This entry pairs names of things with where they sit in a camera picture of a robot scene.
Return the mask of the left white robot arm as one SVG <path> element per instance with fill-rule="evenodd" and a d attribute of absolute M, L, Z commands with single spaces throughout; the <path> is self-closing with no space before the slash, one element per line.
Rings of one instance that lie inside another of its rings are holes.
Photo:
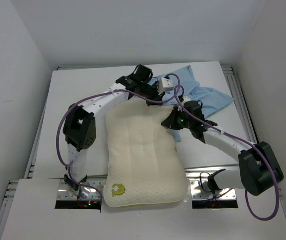
<path fill-rule="evenodd" d="M 57 133 L 63 133 L 67 143 L 68 162 L 64 182 L 78 193 L 87 180 L 85 173 L 88 148 L 96 139 L 96 120 L 116 105 L 139 97 L 149 106 L 163 105 L 168 90 L 167 80 L 152 81 L 152 70 L 138 65 L 128 76 L 122 76 L 104 93 L 87 97 L 72 104 L 59 123 Z"/>

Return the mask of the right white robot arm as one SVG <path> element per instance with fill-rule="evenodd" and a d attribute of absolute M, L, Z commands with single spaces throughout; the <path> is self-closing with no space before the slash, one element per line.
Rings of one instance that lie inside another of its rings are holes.
<path fill-rule="evenodd" d="M 232 188 L 244 189 L 251 195 L 258 196 L 284 179 L 268 143 L 254 144 L 223 132 L 217 123 L 204 118 L 202 105 L 197 101 L 175 106 L 161 125 L 176 131 L 188 129 L 195 139 L 219 149 L 238 162 L 238 171 L 228 172 L 223 169 L 207 178 L 205 190 L 212 194 Z"/>

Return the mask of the blue green pillowcase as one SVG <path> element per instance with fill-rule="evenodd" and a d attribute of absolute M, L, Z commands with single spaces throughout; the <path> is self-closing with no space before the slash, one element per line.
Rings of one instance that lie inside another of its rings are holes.
<path fill-rule="evenodd" d="M 234 99 L 214 88 L 202 87 L 198 81 L 195 80 L 191 66 L 186 66 L 170 73 L 170 79 L 174 85 L 178 85 L 177 75 L 180 78 L 181 89 L 179 96 L 184 95 L 190 100 L 202 102 L 202 113 L 207 119 L 209 116 L 226 108 Z"/>

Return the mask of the cream yellow pillow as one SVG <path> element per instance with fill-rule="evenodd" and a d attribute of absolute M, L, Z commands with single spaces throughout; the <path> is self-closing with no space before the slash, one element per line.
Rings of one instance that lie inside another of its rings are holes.
<path fill-rule="evenodd" d="M 103 190 L 111 208 L 180 202 L 188 192 L 175 140 L 161 123 L 172 106 L 147 106 L 133 98 L 105 116 L 109 152 Z"/>

